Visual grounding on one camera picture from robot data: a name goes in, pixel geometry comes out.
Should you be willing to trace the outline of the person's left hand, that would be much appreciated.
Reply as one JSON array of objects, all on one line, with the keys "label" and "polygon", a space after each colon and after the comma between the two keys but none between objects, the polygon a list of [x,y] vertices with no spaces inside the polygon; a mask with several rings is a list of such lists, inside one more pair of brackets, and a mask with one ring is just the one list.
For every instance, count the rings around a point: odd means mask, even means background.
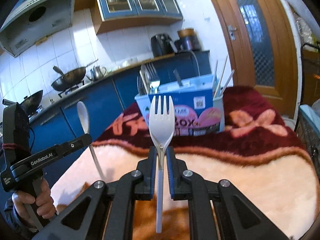
[{"label": "person's left hand", "polygon": [[51,219],[56,213],[56,208],[53,204],[54,201],[50,196],[49,184],[44,178],[41,180],[41,194],[37,196],[37,198],[34,198],[26,192],[17,191],[12,194],[12,201],[18,216],[30,227],[35,227],[35,223],[25,208],[25,204],[31,205],[35,203],[38,206],[37,214],[44,219]]}]

